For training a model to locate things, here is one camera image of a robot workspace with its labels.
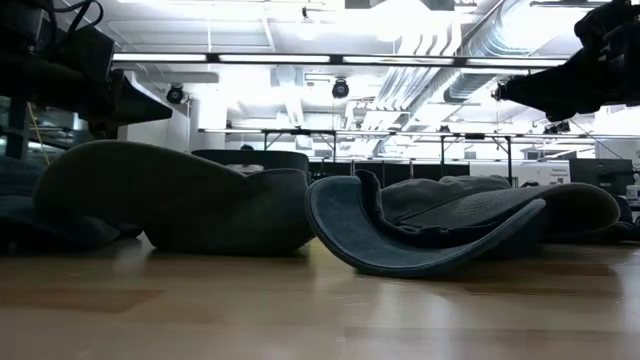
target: wooden floor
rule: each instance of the wooden floor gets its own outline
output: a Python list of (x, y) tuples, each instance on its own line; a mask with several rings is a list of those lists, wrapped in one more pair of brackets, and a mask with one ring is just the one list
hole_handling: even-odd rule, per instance
[(552, 247), (441, 281), (290, 259), (0, 259), (0, 359), (640, 359), (640, 251)]

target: computer monitor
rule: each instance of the computer monitor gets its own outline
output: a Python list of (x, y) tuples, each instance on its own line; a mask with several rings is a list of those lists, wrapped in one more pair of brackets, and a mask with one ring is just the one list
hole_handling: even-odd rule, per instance
[(634, 184), (633, 165), (626, 159), (569, 159), (571, 182), (597, 186), (610, 194), (625, 196)]

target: cable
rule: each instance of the cable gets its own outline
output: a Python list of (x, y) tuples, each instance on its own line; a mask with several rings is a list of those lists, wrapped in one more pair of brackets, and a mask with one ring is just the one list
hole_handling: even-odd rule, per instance
[[(588, 137), (590, 137), (591, 139), (593, 139), (596, 143), (598, 143), (598, 145), (602, 146), (603, 148), (607, 149), (610, 153), (612, 153), (615, 157), (617, 157), (620, 160), (628, 160), (623, 158), (622, 156), (618, 155), (618, 153), (616, 153), (615, 151), (611, 150), (610, 147), (608, 147), (607, 145), (605, 145), (602, 141), (598, 140), (595, 136), (591, 135), (587, 130), (585, 130), (582, 126), (578, 125), (573, 119), (569, 119), (569, 121), (571, 121), (571, 123), (577, 127), (578, 129), (580, 129), (580, 131), (582, 131), (585, 135), (587, 135)], [(631, 165), (633, 167), (633, 171), (634, 172), (638, 172), (638, 169), (636, 169), (635, 166), (633, 166), (633, 163)]]
[(73, 19), (71, 26), (69, 26), (69, 30), (67, 31), (67, 36), (72, 35), (74, 32), (78, 30), (78, 26), (80, 25), (80, 22), (82, 22), (82, 19), (87, 14), (87, 11), (89, 11), (89, 8), (91, 7), (92, 4), (96, 4), (98, 6), (98, 17), (96, 18), (96, 20), (90, 22), (85, 26), (95, 27), (104, 18), (104, 8), (102, 7), (102, 4), (98, 2), (98, 0), (84, 0), (63, 8), (56, 8), (53, 4), (53, 0), (22, 0), (22, 1), (32, 6), (36, 6), (43, 9), (44, 11), (47, 12), (47, 15), (49, 15), (49, 21), (51, 22), (52, 29), (51, 29), (51, 36), (49, 38), (49, 43), (47, 44), (47, 47), (45, 49), (46, 52), (53, 51), (55, 46), (57, 45), (58, 19), (56, 18), (56, 13), (69, 13), (69, 12), (80, 9), (78, 14), (76, 14), (75, 18)]
[(27, 108), (29, 109), (29, 117), (31, 118), (31, 122), (33, 122), (33, 126), (36, 128), (36, 135), (38, 136), (38, 141), (40, 141), (40, 148), (42, 149), (42, 154), (44, 155), (44, 160), (47, 162), (47, 166), (51, 165), (51, 160), (49, 160), (49, 155), (44, 150), (44, 141), (42, 141), (42, 136), (40, 135), (40, 128), (38, 127), (38, 122), (36, 121), (35, 115), (33, 115), (33, 109), (31, 108), (31, 103), (27, 103)]

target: black equipment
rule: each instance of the black equipment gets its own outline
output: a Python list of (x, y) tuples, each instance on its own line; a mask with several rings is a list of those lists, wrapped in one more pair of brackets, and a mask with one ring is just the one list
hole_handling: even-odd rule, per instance
[(347, 80), (338, 79), (336, 83), (333, 85), (333, 90), (331, 94), (336, 99), (344, 99), (349, 96), (349, 85), (347, 85)]
[(177, 105), (184, 104), (187, 101), (182, 84), (171, 84), (171, 89), (167, 92), (167, 101)]
[[(98, 18), (79, 27), (91, 6)], [(67, 32), (57, 13), (78, 10)], [(49, 20), (43, 20), (44, 13)], [(0, 2), (0, 96), (26, 106), (77, 112), (93, 134), (113, 137), (118, 126), (170, 118), (172, 110), (138, 91), (120, 69), (111, 68), (115, 43), (95, 28), (98, 0), (55, 8), (51, 0)]]
[(494, 97), (543, 111), (552, 122), (603, 105), (640, 104), (638, 14), (640, 6), (625, 0), (591, 10), (574, 27), (580, 51), (563, 65), (500, 84)]
[(633, 165), (625, 159), (569, 159), (571, 182), (597, 186), (610, 194), (625, 196), (634, 184)]

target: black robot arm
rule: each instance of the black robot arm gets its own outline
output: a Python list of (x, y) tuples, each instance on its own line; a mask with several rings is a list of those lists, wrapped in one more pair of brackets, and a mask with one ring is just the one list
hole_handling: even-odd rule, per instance
[(583, 48), (565, 64), (498, 85), (494, 97), (536, 108), (551, 121), (640, 104), (640, 7), (613, 0), (574, 27)]

